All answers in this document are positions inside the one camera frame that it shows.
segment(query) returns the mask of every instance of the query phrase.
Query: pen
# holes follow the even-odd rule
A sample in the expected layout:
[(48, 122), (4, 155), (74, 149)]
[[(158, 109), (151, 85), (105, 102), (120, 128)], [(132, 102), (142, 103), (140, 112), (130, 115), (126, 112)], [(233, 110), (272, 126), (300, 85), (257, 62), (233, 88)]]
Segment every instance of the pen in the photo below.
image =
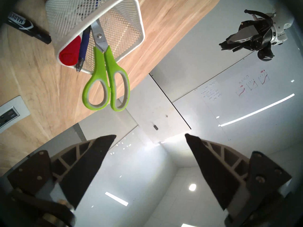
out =
[(36, 37), (37, 39), (43, 41), (46, 44), (51, 43), (50, 35), (41, 31), (36, 25), (34, 25), (28, 19), (25, 19), (24, 17), (14, 13), (14, 12), (9, 13), (5, 23), (22, 31), (23, 33), (25, 33), (29, 36)]
[(80, 51), (79, 51), (79, 59), (78, 63), (76, 64), (76, 71), (79, 72), (82, 69), (82, 66), (85, 61), (87, 46), (89, 45), (89, 35), (91, 32), (91, 27), (88, 26), (82, 34), (81, 44), (80, 44)]

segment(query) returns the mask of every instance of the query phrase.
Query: wooden tabletop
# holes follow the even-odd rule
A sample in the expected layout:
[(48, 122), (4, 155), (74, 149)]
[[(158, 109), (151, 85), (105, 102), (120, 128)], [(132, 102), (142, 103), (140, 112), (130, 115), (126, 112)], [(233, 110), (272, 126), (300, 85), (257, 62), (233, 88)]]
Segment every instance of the wooden tabletop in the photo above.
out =
[[(131, 89), (159, 63), (175, 44), (219, 0), (139, 0), (144, 42), (118, 64), (126, 70)], [(15, 11), (49, 30), (46, 0), (21, 0)], [(29, 153), (93, 113), (82, 103), (90, 75), (57, 63), (52, 44), (46, 45), (4, 25), (0, 32), (0, 105), (21, 95), (31, 115), (0, 134), (0, 175)], [(119, 76), (117, 97), (123, 95)], [(90, 100), (103, 99), (95, 84)]]

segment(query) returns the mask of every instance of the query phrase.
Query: green scissors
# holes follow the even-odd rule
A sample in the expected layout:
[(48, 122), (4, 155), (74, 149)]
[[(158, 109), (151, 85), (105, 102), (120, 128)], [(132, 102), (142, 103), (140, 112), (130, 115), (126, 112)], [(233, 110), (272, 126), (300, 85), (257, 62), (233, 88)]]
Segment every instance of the green scissors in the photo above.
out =
[[(129, 87), (129, 80), (127, 73), (116, 63), (111, 48), (108, 45), (107, 40), (105, 38), (105, 34), (100, 25), (99, 19), (97, 19), (95, 22), (91, 24), (91, 32), (95, 40), (95, 47), (94, 47), (95, 67), (92, 77), (89, 79), (89, 81), (87, 82), (87, 84), (83, 89), (83, 93), (82, 93), (83, 104), (90, 110), (101, 110), (104, 107), (106, 107), (110, 99), (111, 108), (114, 111), (124, 110), (128, 104), (129, 95), (130, 95), (130, 87)], [(108, 86), (106, 72), (108, 75), (110, 87)], [(116, 106), (116, 99), (117, 99), (116, 82), (115, 82), (116, 73), (121, 74), (124, 82), (124, 98), (120, 106)], [(100, 81), (102, 84), (104, 90), (104, 98), (100, 104), (93, 105), (89, 102), (89, 91), (96, 81)]]

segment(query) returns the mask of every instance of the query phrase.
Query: white wire mesh basket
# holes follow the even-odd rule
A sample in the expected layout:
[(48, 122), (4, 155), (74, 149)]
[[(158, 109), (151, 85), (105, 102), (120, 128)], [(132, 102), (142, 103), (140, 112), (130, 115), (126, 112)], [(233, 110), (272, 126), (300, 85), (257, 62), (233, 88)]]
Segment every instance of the white wire mesh basket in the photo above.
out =
[[(55, 55), (61, 65), (64, 64), (59, 53), (97, 19), (116, 62), (138, 47), (145, 37), (138, 0), (47, 0), (45, 8)], [(89, 74), (94, 70), (94, 46), (90, 34), (82, 68)]]

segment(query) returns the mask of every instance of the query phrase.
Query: power outlet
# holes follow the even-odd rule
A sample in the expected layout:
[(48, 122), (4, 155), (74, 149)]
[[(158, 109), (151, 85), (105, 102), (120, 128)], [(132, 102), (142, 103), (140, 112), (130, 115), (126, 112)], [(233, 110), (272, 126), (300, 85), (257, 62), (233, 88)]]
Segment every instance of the power outlet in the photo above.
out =
[(14, 107), (9, 109), (7, 112), (0, 116), (0, 128), (18, 116), (19, 114)]
[(0, 106), (0, 133), (30, 114), (21, 96), (4, 103)]

